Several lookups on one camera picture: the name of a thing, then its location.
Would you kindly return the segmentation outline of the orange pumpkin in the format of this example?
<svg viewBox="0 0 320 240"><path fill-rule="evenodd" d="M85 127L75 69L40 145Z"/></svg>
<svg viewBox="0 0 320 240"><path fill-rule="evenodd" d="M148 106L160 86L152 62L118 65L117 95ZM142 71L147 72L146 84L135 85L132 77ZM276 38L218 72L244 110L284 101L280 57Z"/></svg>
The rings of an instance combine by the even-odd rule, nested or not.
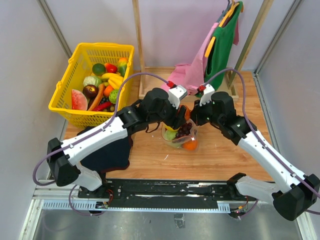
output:
<svg viewBox="0 0 320 240"><path fill-rule="evenodd" d="M190 119L191 111L186 105L180 105L176 117L180 120L188 121Z"/></svg>

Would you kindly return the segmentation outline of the purple grape bunch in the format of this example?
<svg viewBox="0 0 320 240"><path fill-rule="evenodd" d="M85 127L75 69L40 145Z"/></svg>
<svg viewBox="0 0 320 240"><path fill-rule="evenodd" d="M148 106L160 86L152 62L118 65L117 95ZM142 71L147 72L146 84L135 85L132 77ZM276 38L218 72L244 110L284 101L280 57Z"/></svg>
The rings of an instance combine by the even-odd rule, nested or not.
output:
<svg viewBox="0 0 320 240"><path fill-rule="evenodd" d="M190 135L190 131L192 128L192 123L191 122L187 122L185 124L183 124L177 131L175 138L179 139L182 138L184 136L189 136Z"/></svg>

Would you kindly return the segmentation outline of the yellow lemon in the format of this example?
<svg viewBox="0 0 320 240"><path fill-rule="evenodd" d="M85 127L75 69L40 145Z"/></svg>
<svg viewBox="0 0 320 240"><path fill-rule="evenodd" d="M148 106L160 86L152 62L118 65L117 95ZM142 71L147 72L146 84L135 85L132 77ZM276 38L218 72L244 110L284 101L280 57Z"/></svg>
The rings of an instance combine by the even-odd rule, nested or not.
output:
<svg viewBox="0 0 320 240"><path fill-rule="evenodd" d="M173 129L172 127L169 127L169 126L166 126L165 129L167 131L171 131L171 132L177 132L179 130L179 128L178 129Z"/></svg>

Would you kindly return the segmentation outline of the clear zip top bag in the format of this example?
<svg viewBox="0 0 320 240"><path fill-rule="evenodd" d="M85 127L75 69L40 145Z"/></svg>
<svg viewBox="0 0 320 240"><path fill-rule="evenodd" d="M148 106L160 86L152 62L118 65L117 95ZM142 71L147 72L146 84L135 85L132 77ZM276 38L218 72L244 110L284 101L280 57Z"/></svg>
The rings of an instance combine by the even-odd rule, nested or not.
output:
<svg viewBox="0 0 320 240"><path fill-rule="evenodd" d="M172 141L166 141L165 139L164 139L164 133L165 133L165 131L166 131L166 126L167 125L165 125L164 123L162 124L162 128L161 128L161 137L162 137L162 139L164 140L164 142L167 144L167 145L169 145L169 146L171 146L172 148L175 148L175 149L178 149L178 148L182 148L182 149L184 149L183 147L182 147L182 145L184 144L184 143L186 143L186 142L188 142L188 141L192 141L192 140L197 140L198 141L198 137L197 137L197 135L198 135L198 127L196 126L196 124L191 120L191 119L189 119L186 123L192 123L192 128L191 128L191 130L190 130L190 134L189 135L187 135L187 136L183 136L183 137L181 137L181 138L175 138L174 140L172 140Z"/></svg>

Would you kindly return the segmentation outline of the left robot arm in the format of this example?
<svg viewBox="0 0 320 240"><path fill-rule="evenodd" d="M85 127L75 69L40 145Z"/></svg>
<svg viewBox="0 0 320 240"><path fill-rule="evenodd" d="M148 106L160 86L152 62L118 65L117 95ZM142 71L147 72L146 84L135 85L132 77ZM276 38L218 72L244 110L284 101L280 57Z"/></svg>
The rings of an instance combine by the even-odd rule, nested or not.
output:
<svg viewBox="0 0 320 240"><path fill-rule="evenodd" d="M173 129L179 128L186 122L186 109L179 106L187 94L181 85L168 91L156 87L144 99L122 108L109 120L81 135L65 142L51 139L47 146L47 163L55 184L59 187L79 185L96 198L103 197L107 185L97 171L83 166L81 161L104 146L146 131L149 124L165 123Z"/></svg>

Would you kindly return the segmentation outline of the green custard apple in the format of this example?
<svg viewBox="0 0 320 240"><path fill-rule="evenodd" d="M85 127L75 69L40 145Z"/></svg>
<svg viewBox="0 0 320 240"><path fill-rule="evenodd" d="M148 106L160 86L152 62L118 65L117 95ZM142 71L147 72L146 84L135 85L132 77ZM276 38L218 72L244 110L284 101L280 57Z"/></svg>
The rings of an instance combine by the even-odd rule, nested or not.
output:
<svg viewBox="0 0 320 240"><path fill-rule="evenodd" d="M109 97L108 97L109 101L114 105L116 104L117 99L118 99L118 92L119 92L118 89L114 89L110 92Z"/></svg>

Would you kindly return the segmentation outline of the yellow bell pepper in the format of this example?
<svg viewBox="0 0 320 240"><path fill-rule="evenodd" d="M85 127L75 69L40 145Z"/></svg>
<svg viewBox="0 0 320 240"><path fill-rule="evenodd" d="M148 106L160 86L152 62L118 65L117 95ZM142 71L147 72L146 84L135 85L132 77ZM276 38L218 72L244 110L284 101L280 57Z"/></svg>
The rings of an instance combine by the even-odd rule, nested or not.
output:
<svg viewBox="0 0 320 240"><path fill-rule="evenodd" d="M120 89L120 86L122 85L123 81L124 81L124 78L117 74L115 76L111 76L108 79L109 85L112 86L115 90Z"/></svg>

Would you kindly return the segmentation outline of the small orange fruit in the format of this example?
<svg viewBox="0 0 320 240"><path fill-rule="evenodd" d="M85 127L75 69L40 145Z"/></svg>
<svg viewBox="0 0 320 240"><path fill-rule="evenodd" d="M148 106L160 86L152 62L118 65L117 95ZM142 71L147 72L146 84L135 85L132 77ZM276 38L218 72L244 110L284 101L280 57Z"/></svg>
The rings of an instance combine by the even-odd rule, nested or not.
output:
<svg viewBox="0 0 320 240"><path fill-rule="evenodd" d="M111 92L114 90L114 88L111 85L108 85L105 89L104 89L104 96L105 97L109 97Z"/></svg>

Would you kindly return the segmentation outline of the red chili pepper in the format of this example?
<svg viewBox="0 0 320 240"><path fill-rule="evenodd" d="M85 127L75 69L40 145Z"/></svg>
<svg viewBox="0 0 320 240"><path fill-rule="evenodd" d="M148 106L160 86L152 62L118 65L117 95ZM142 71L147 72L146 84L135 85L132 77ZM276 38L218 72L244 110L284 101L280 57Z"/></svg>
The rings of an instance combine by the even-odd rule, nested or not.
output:
<svg viewBox="0 0 320 240"><path fill-rule="evenodd" d="M110 101L104 102L100 105L98 105L96 108L93 109L94 112L101 112L111 106L113 106L114 104Z"/></svg>

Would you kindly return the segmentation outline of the mango fruit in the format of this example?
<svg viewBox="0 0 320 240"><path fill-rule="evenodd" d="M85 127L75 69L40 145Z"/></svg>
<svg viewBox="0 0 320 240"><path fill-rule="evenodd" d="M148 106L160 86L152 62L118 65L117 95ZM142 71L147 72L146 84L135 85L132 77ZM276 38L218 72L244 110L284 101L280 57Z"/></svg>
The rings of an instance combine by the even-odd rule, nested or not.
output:
<svg viewBox="0 0 320 240"><path fill-rule="evenodd" d="M125 73L126 73L126 70L127 70L127 65L128 65L128 58L126 57L122 57L118 60L118 63L117 63L117 70L118 72L120 73L120 75L122 77L125 76Z"/></svg>

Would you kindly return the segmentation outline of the orange carrot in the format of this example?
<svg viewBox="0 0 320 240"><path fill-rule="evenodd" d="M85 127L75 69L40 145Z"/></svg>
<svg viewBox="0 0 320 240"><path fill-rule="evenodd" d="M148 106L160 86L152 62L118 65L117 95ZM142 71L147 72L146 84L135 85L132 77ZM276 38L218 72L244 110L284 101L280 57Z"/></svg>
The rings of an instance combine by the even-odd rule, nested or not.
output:
<svg viewBox="0 0 320 240"><path fill-rule="evenodd" d="M93 111L100 103L103 95L104 95L104 90L105 90L105 85L103 83L101 83L98 86L98 93L97 96L95 97L95 99L93 100L92 104L90 105L90 107L88 108L88 111Z"/></svg>

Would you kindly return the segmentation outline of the green white cabbage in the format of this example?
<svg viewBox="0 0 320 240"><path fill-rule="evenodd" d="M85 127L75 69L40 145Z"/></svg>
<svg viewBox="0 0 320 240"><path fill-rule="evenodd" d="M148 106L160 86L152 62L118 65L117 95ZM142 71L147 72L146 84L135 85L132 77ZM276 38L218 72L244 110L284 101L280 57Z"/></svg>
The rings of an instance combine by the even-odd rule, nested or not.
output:
<svg viewBox="0 0 320 240"><path fill-rule="evenodd" d="M100 84L102 84L102 80L98 76L87 76L83 80L83 86L88 86L88 85L94 85L98 87Z"/></svg>

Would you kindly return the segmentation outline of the yellow plastic basket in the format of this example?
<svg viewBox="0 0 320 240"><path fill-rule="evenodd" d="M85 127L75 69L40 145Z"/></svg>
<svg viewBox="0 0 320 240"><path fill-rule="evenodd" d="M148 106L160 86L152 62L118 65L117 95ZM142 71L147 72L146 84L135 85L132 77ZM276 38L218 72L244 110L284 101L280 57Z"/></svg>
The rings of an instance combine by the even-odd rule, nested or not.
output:
<svg viewBox="0 0 320 240"><path fill-rule="evenodd" d="M78 128L96 127L113 115L103 111L81 111L72 109L72 90L83 89L83 81L92 73L94 64L117 64L120 58L127 58L128 64L124 78L131 76L133 71L135 48L133 45L109 42L88 43L77 45L68 66L49 102L48 108L64 117L70 124Z"/></svg>

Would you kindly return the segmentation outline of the wooden rack post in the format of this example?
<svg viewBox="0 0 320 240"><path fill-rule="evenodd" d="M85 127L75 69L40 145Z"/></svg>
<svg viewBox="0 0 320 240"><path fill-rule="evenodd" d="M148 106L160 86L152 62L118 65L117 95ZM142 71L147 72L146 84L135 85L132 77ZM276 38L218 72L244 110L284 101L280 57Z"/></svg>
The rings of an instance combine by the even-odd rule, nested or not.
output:
<svg viewBox="0 0 320 240"><path fill-rule="evenodd" d="M134 15L134 22L135 22L135 31L136 31L136 38L137 38L137 46L138 46L138 54L139 54L139 63L140 63L140 71L145 72L145 58L143 52L143 39L142 39L142 30L141 30L141 18L140 18L140 8L139 8L139 1L132 0L132 7L133 7L133 15Z"/></svg>
<svg viewBox="0 0 320 240"><path fill-rule="evenodd" d="M252 46L254 45L255 43L255 40L261 30L261 27L271 9L271 6L273 4L274 0L264 0L261 4L261 7L257 13L257 16L253 22L253 25L251 27L251 30L248 34L248 37L244 43L244 46L242 48L242 51L240 53L240 56L236 62L236 65L235 65L235 70L237 71L241 71L249 53L250 53L250 50L252 48Z"/></svg>

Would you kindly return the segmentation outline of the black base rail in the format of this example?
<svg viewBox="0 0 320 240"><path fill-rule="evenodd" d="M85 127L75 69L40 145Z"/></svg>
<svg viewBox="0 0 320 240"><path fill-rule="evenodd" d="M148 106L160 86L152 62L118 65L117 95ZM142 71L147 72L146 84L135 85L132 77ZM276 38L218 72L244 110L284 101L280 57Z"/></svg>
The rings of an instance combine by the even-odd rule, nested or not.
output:
<svg viewBox="0 0 320 240"><path fill-rule="evenodd" d="M236 194L225 181L108 179L97 190L80 187L81 199L107 199L113 194L112 207L134 209L214 209L219 201L254 201Z"/></svg>

